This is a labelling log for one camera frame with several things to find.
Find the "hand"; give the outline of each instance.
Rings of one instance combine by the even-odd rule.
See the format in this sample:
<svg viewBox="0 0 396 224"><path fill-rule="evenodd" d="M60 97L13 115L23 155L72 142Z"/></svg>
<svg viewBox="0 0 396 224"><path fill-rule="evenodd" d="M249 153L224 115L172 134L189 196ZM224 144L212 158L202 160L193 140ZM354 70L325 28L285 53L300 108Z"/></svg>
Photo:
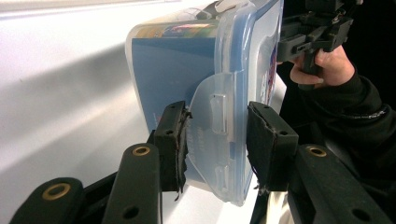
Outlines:
<svg viewBox="0 0 396 224"><path fill-rule="evenodd" d="M290 71L292 81L303 85L315 85L316 88L326 86L340 86L348 82L355 73L355 67L347 58L342 46L332 52L324 52L321 49L315 57L318 65L318 76L308 75L302 71L304 55L293 59L293 68Z"/></svg>

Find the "metal ring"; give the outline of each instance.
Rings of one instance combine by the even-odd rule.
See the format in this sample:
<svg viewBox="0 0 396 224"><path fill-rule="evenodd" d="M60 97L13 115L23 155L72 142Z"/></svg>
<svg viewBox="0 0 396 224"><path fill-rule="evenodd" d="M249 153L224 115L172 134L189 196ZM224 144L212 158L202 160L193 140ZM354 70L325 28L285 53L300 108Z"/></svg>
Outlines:
<svg viewBox="0 0 396 224"><path fill-rule="evenodd" d="M327 153L325 150L318 148L318 147L307 147L306 148L311 155L314 155L316 157L325 157L327 156Z"/></svg>
<svg viewBox="0 0 396 224"><path fill-rule="evenodd" d="M63 189L55 194L50 193L52 190L57 188L63 188ZM44 191L43 199L47 201L57 200L59 198L62 198L64 195L66 195L70 189L71 189L70 184L66 184L66 183L52 185Z"/></svg>
<svg viewBox="0 0 396 224"><path fill-rule="evenodd" d="M149 147L137 147L132 151L132 153L135 156L145 156L149 154Z"/></svg>

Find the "clear plastic box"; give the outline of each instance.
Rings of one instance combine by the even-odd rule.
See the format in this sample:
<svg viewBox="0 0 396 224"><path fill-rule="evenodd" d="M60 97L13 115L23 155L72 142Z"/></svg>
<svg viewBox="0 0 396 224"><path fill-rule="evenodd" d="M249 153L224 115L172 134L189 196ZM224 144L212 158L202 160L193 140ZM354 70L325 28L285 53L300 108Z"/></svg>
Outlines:
<svg viewBox="0 0 396 224"><path fill-rule="evenodd" d="M282 0L256 0L218 13L187 8L137 25L125 48L149 130L184 100L189 162L224 202L242 205L252 171L246 152L248 102L269 104L276 77Z"/></svg>

